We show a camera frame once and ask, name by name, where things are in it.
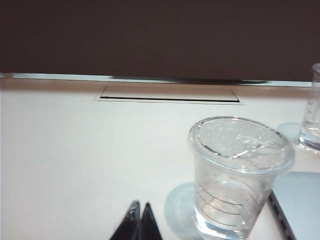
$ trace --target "dark wall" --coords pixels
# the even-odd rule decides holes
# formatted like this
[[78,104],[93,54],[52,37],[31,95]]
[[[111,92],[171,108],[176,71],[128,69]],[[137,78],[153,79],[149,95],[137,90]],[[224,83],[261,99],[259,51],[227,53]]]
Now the dark wall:
[[319,0],[17,1],[2,72],[309,81]]

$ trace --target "water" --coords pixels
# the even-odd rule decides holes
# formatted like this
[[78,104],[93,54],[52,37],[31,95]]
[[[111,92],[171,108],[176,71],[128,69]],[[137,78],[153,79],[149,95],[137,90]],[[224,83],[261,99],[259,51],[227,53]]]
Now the water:
[[235,195],[232,191],[213,190],[215,187],[204,189],[198,184],[195,189],[196,227],[204,239],[241,240],[248,237],[264,200],[258,204],[255,196],[246,192]]
[[320,151],[320,123],[314,126],[303,124],[299,140],[306,147]]

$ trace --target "white table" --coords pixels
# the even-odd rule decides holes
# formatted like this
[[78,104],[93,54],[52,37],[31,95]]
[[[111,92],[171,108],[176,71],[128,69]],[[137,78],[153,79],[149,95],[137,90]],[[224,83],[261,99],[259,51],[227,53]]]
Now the white table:
[[[300,123],[309,91],[214,86],[242,105],[95,101],[107,84],[1,78],[1,239],[106,240],[139,199],[151,203],[162,238],[177,240],[165,205],[194,180],[190,127],[212,116]],[[320,172],[320,159],[297,147],[293,170]],[[268,205],[257,239],[282,240]]]

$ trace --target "glass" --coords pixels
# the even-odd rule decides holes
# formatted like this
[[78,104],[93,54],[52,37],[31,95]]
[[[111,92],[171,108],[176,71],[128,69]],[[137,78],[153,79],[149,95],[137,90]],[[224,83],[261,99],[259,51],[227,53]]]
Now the glass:
[[250,234],[274,183],[295,152],[276,130],[232,116],[197,122],[189,132],[195,155],[195,222],[206,240]]
[[313,79],[310,97],[300,130],[302,147],[320,151],[320,63],[312,66]]

